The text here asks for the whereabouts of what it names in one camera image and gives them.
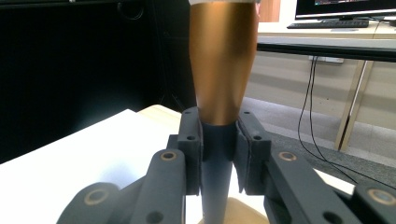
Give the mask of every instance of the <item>black cable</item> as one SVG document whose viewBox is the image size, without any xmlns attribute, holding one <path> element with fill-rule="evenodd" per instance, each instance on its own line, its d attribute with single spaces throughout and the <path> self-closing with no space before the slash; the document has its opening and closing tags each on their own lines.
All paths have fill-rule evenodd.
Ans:
<svg viewBox="0 0 396 224">
<path fill-rule="evenodd" d="M 303 109 L 302 109 L 302 112 L 301 112 L 301 115 L 300 115 L 300 118 L 299 118 L 299 122 L 298 122 L 298 131 L 297 131 L 297 133 L 298 133 L 298 137 L 299 137 L 299 140 L 300 140 L 301 145 L 303 146 L 303 148 L 304 148 L 309 154 L 311 154 L 312 156 L 314 156 L 315 158 L 317 158 L 317 159 L 320 160 L 320 161 L 326 161 L 327 163 L 329 163 L 331 166 L 333 166 L 334 168 L 336 168 L 338 171 L 340 171 L 342 174 L 344 174 L 346 177 L 348 177 L 349 179 L 351 179 L 351 180 L 352 180 L 354 183 L 356 183 L 356 184 L 358 184 L 357 181 L 355 181 L 352 177 L 350 177 L 350 176 L 347 175 L 345 172 L 341 171 L 338 167 L 335 167 L 335 166 L 342 167 L 342 168 L 347 169 L 347 170 L 349 170 L 349 171 L 351 171 L 351 172 L 353 172 L 353 173 L 355 173 L 355 174 L 362 175 L 362 176 L 364 176 L 364 177 L 366 177 L 366 178 L 368 178 L 368 179 L 374 180 L 374 181 L 377 182 L 377 183 L 383 184 L 383 185 L 385 185 L 385 186 L 387 186 L 387 187 L 389 187 L 389 188 L 396 189 L 396 188 L 394 188 L 394 187 L 392 187 L 392 186 L 390 186 L 390 185 L 388 185 L 388 184 L 386 184 L 386 183 L 384 183 L 384 182 L 382 182 L 382 181 L 379 181 L 379 180 L 377 180 L 377 179 L 374 179 L 374 178 L 372 178 L 372 177 L 370 177 L 370 176 L 368 176 L 368 175 L 364 175 L 364 174 L 362 174 L 362 173 L 360 173 L 360 172 L 358 172 L 358 171 L 356 171 L 356 170 L 354 170 L 354 169 L 351 169 L 351 168 L 349 168 L 349 167 L 346 167 L 346 166 L 344 166 L 344 165 L 342 165 L 342 164 L 339 164 L 339 163 L 336 163 L 336 162 L 333 162 L 333 161 L 328 161 L 328 160 L 322 155 L 322 153 L 321 153 L 320 149 L 318 148 L 318 145 L 317 145 L 317 143 L 316 143 L 316 141 L 315 141 L 314 132 L 313 132 L 313 126 L 312 126 L 312 123 L 313 123 L 313 122 L 312 122 L 312 95 L 313 95 L 312 92 L 313 92 L 313 86 L 314 86 L 314 83 L 315 83 L 315 73 L 316 73 L 317 61 L 318 61 L 318 56 L 314 56 L 314 58 L 313 58 L 313 60 L 312 60 L 312 63 L 311 63 L 311 73 L 310 73 L 310 76 L 309 76 L 308 87 L 307 87 L 307 89 L 306 89 L 306 94 L 305 94 L 305 99 L 304 99 L 304 105 L 303 105 Z M 302 117 L 303 117 L 303 113 L 304 113 L 304 109 L 305 109 L 305 105 L 306 105 L 306 100 L 307 100 L 307 98 L 308 98 L 308 93 L 309 93 L 309 89 L 310 89 L 310 88 L 311 88 L 311 92 L 310 92 L 309 122 L 310 122 L 310 126 L 311 126 L 311 137 L 312 137 L 312 140 L 313 140 L 313 142 L 314 142 L 315 148 L 317 149 L 318 153 L 320 154 L 320 156 L 321 156 L 322 158 L 320 158 L 319 156 L 317 156 L 317 155 L 315 155 L 314 153 L 312 153 L 311 151 L 309 151 L 309 150 L 305 147 L 305 145 L 303 144 L 303 141 L 301 140 L 301 136 L 300 136 L 301 120 L 302 120 Z"/>
</svg>

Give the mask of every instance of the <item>computer monitor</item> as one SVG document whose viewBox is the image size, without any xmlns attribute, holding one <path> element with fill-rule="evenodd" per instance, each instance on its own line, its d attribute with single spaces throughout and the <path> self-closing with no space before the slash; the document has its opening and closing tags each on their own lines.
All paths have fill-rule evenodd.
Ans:
<svg viewBox="0 0 396 224">
<path fill-rule="evenodd" d="M 297 0 L 296 20 L 396 15 L 396 0 Z"/>
</svg>

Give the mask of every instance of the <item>floor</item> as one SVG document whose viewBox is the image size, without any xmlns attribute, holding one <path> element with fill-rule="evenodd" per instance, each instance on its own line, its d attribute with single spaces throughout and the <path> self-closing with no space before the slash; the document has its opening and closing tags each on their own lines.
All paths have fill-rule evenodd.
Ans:
<svg viewBox="0 0 396 224">
<path fill-rule="evenodd" d="M 266 131 L 298 139 L 301 109 L 244 98 L 242 107 L 252 111 Z M 340 119 L 312 113 L 312 126 L 318 146 L 334 148 Z M 305 142 L 313 143 L 309 111 L 305 111 L 300 134 Z M 346 154 L 396 168 L 396 131 L 369 124 L 356 123 Z"/>
</svg>

